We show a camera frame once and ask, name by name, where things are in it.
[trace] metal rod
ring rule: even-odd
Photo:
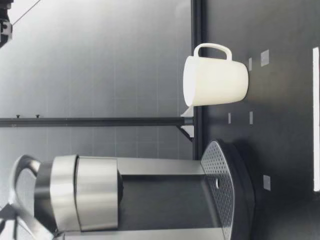
[[[191,52],[202,43],[202,1],[191,0]],[[203,146],[203,107],[194,107],[193,159],[200,160],[204,153]]]
[[[192,117],[0,118],[0,128],[192,125]]]

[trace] perforated drip tray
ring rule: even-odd
[[[204,152],[201,164],[216,204],[226,240],[231,239],[235,208],[235,189],[226,157],[213,141]]]
[[[255,197],[246,166],[232,144],[212,141],[201,165],[225,240],[250,239]]]
[[[123,176],[123,182],[118,230],[220,227],[204,176]]]

